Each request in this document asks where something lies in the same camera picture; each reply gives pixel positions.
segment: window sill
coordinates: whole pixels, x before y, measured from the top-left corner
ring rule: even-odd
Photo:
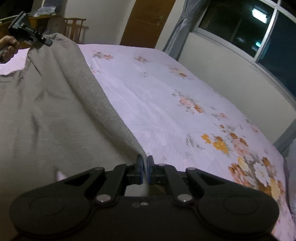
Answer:
[[[255,71],[257,71],[259,74],[263,75],[263,77],[274,87],[277,89],[277,91],[290,103],[290,105],[294,108],[296,111],[296,98],[286,89],[286,87],[275,77],[273,76],[269,71],[267,71],[263,66],[257,64],[255,62],[255,59],[248,55],[246,52],[242,51],[232,43],[218,37],[217,35],[214,35],[204,29],[201,28],[195,28],[192,33],[218,45],[223,46],[231,50],[232,52],[236,53],[246,61],[250,63],[250,67],[253,68]]]

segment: gray curtain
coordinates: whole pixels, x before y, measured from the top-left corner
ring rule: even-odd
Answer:
[[[274,146],[285,158],[289,151],[289,146],[296,139],[296,119],[288,127],[288,129],[276,140]]]
[[[208,0],[185,0],[183,12],[179,18],[172,34],[170,35],[163,52],[167,53],[174,59],[178,59],[191,26],[196,19],[196,15],[203,8]]]

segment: door handle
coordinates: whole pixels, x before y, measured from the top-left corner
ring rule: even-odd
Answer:
[[[160,16],[160,17],[158,18],[158,22],[157,22],[157,25],[156,25],[157,27],[160,26],[162,20],[163,20],[163,16]]]

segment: window pane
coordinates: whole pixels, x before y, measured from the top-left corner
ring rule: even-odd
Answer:
[[[200,28],[231,42],[254,57],[273,11],[272,7],[260,0],[212,0]]]
[[[280,12],[258,63],[296,97],[296,24]]]
[[[296,2],[282,0],[281,1],[281,7],[283,7],[289,13],[293,14],[294,16],[296,16]]]

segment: bed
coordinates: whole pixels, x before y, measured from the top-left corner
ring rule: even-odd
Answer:
[[[272,196],[273,230],[294,240],[283,157],[232,103],[165,53],[114,45],[79,45],[91,72],[126,126],[157,164],[196,167]],[[22,69],[28,49],[0,74]]]

